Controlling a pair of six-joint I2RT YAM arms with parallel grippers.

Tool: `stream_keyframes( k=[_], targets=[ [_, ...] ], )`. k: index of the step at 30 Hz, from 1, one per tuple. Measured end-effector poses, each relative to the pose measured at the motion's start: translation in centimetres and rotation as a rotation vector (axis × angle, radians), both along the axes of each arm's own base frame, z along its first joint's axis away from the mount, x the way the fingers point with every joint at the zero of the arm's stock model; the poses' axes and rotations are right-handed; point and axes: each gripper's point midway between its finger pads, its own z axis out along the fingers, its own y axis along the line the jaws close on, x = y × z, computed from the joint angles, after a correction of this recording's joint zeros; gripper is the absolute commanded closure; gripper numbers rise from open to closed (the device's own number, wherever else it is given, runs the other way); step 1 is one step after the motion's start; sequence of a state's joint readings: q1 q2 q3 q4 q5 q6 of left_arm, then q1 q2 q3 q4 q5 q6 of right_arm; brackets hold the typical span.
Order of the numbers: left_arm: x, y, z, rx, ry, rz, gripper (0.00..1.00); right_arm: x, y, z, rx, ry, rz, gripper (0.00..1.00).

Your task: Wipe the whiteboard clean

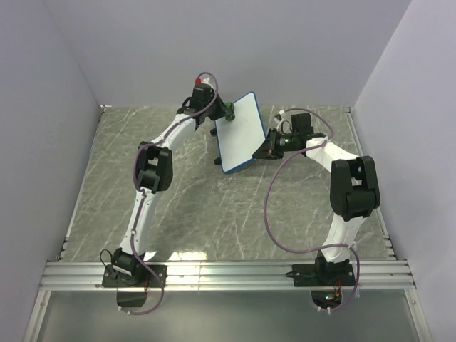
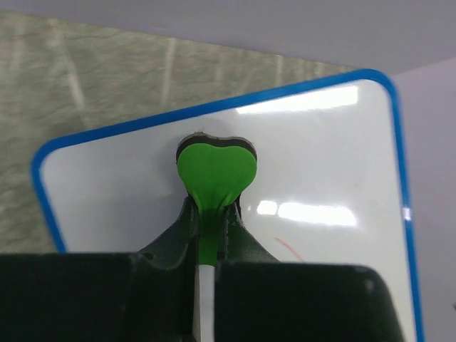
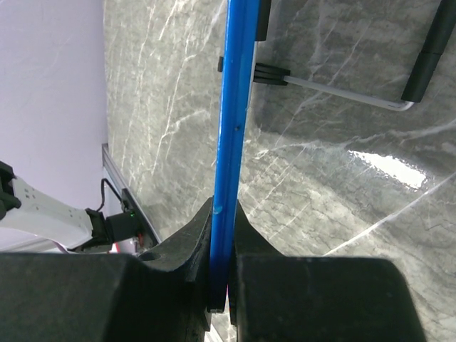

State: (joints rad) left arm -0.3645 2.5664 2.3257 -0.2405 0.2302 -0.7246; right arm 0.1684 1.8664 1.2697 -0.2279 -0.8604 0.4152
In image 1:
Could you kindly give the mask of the green whiteboard eraser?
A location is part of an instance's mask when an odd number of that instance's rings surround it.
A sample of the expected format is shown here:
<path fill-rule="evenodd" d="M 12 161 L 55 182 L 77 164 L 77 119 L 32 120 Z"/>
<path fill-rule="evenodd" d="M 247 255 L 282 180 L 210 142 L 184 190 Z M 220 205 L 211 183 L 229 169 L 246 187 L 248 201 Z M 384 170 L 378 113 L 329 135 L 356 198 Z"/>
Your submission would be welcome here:
<path fill-rule="evenodd" d="M 231 102 L 226 102 L 224 105 L 225 105 L 225 113 L 224 113 L 225 120 L 233 121 L 235 119 L 234 104 Z"/>

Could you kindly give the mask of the blue framed whiteboard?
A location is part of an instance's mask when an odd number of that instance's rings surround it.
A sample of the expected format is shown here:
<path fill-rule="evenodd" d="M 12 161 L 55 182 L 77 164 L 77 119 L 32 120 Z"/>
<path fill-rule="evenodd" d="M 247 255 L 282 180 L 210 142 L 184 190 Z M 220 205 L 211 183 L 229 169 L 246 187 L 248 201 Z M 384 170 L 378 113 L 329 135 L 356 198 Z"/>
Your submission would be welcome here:
<path fill-rule="evenodd" d="M 229 174 L 253 160 L 252 155 L 265 141 L 261 111 L 254 91 L 234 101 L 232 121 L 215 121 L 220 165 Z"/>

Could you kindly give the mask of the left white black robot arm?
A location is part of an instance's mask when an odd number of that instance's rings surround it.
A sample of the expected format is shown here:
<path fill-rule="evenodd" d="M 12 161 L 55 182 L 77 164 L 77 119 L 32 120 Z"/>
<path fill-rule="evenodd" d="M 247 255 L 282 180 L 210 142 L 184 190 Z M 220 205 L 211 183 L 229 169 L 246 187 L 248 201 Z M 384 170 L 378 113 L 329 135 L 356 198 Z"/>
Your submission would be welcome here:
<path fill-rule="evenodd" d="M 120 246 L 110 254 L 104 281 L 121 280 L 127 286 L 137 286 L 146 280 L 147 236 L 157 204 L 173 179 L 173 152 L 206 119 L 232 117 L 233 109 L 232 104 L 221 100 L 216 83 L 198 76 L 192 95 L 177 110 L 174 120 L 155 139 L 140 143 L 132 171 L 136 191 L 132 216 Z"/>

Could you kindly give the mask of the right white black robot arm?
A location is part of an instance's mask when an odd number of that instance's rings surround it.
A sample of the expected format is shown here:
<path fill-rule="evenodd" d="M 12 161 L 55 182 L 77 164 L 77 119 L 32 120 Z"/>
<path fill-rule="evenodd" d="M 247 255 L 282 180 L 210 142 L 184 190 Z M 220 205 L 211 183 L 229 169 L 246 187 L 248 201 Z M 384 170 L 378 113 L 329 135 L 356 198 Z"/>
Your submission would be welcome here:
<path fill-rule="evenodd" d="M 312 110 L 292 108 L 290 131 L 282 128 L 284 113 L 276 115 L 276 128 L 269 129 L 264 142 L 255 150 L 255 160 L 280 160 L 283 165 L 297 155 L 317 162 L 330 174 L 329 199 L 333 219 L 328 236 L 307 271 L 295 266 L 290 275 L 307 286 L 356 285 L 357 273 L 349 261 L 358 230 L 380 205 L 375 162 L 370 156 L 357 156 L 334 144 L 330 128 L 327 135 L 311 124 Z"/>

